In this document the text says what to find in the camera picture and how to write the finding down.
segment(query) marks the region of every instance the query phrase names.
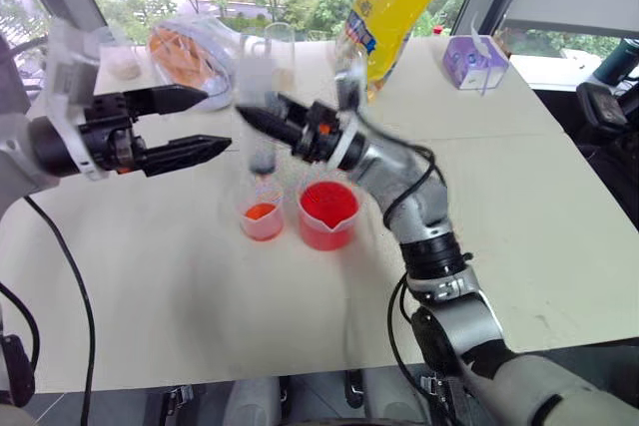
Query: plastic measuring cup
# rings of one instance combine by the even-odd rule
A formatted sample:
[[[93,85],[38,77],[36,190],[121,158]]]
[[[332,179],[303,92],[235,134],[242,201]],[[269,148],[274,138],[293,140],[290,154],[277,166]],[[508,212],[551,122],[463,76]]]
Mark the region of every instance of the plastic measuring cup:
[[[271,177],[256,177],[242,189],[238,201],[240,226],[256,241],[275,238],[284,227],[284,191]]]
[[[304,182],[298,191],[300,235],[322,251],[342,248],[353,236],[360,198],[337,172]]]

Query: yellow bottle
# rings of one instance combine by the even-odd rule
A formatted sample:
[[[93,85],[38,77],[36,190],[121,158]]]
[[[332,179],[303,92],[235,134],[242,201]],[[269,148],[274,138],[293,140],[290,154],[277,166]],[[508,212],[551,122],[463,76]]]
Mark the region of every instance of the yellow bottle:
[[[431,0],[355,0],[337,50],[360,44],[367,53],[368,92],[378,91],[392,72],[417,18]]]

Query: white table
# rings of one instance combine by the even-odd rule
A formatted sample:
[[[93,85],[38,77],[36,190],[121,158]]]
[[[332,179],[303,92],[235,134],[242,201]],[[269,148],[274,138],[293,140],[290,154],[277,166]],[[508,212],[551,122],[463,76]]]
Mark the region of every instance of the white table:
[[[412,55],[413,48],[428,52],[439,44],[409,45],[388,91],[402,77],[409,83],[418,76],[407,64],[426,54]],[[300,63],[305,48],[321,44],[300,46]],[[317,66],[316,73],[327,77]],[[446,107],[413,108],[411,126],[404,92],[403,117],[393,126],[424,139],[438,136],[433,124],[448,128],[448,139],[428,143],[450,185],[455,231],[464,250],[475,253],[475,270],[513,349],[637,335],[638,235],[543,106],[514,71],[509,75],[503,88],[510,94],[495,91],[494,99],[508,97],[510,116],[505,105],[470,99],[440,77],[430,92],[447,99]],[[302,97],[316,88],[312,79],[304,78]],[[468,113],[473,106],[486,107],[485,122]],[[386,118],[385,108],[375,105],[375,114]],[[528,121],[519,122],[517,109]],[[473,120],[464,114],[452,122],[453,111]],[[226,110],[147,119],[139,131],[155,144],[189,133],[235,134],[238,124]],[[385,308],[403,265],[376,206],[365,201],[354,243],[320,252],[299,238],[289,196],[285,231],[252,242],[229,200],[243,156],[240,140],[196,168],[152,179],[70,178],[35,196],[67,238],[92,297],[96,389],[393,363]],[[285,150],[280,165],[279,180],[292,192],[307,167]],[[40,325],[38,390],[80,390],[88,344],[80,296],[53,236],[23,203],[0,223],[0,254],[0,276]],[[3,312],[6,329],[29,348],[18,313]],[[396,325],[405,360],[421,361],[411,332],[402,321]]]

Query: purple box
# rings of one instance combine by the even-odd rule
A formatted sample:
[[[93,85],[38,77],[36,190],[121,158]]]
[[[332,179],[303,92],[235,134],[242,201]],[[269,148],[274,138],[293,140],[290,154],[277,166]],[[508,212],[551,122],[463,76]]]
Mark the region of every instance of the purple box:
[[[481,55],[469,35],[451,37],[443,54],[443,66],[459,90],[494,89],[508,70],[508,59],[489,35],[478,36],[490,58]]]

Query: clear plastic cup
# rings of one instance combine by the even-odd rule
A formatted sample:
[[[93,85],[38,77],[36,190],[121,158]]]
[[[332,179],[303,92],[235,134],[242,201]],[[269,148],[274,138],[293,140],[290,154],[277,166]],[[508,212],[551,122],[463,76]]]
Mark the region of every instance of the clear plastic cup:
[[[241,189],[238,198],[240,226],[256,241],[275,238],[284,227],[284,191],[271,177],[256,177]]]
[[[297,198],[300,236],[308,246],[330,251],[352,240],[361,195],[341,172],[311,175]]]

